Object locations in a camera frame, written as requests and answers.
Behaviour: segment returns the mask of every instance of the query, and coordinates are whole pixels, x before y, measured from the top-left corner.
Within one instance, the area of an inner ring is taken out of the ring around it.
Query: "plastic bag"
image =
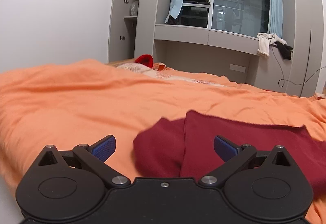
[[[138,1],[135,1],[132,3],[130,7],[130,15],[137,16],[137,14],[138,14]]]

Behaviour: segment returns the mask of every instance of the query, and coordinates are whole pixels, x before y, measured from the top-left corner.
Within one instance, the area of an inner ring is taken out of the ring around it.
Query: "triangular cutout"
[[[47,151],[39,162],[39,166],[52,165],[58,163],[52,151]]]
[[[284,153],[281,151],[276,154],[272,163],[276,165],[290,166],[290,163],[286,159]]]

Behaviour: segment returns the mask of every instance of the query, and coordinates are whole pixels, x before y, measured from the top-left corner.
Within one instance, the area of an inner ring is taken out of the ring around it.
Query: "window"
[[[257,37],[268,18],[269,0],[214,0],[211,28]]]
[[[175,23],[257,37],[268,21],[269,0],[184,0]]]

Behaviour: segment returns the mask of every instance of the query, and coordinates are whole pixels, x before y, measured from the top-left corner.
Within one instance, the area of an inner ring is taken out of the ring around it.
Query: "orange bedsheet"
[[[14,191],[45,145],[69,150],[113,134],[117,149],[106,163],[133,179],[139,176],[132,157],[136,135],[161,117],[181,118],[189,109],[257,124],[306,125],[314,139],[326,139],[326,100],[266,92],[208,74],[187,77],[229,87],[157,80],[94,60],[0,74],[1,174]],[[312,223],[326,224],[325,201],[310,207]]]

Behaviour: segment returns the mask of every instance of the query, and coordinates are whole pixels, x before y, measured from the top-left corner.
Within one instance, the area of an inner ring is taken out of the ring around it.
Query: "orange blanket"
[[[133,179],[139,176],[132,158],[137,133],[161,117],[184,117],[189,109],[257,124],[306,125],[314,139],[326,139],[326,100],[266,92],[208,74],[186,75],[229,87],[153,79],[93,60],[0,74],[1,174],[14,191],[45,145],[69,150],[113,134],[117,149],[106,163]],[[322,198],[307,218],[326,224]]]

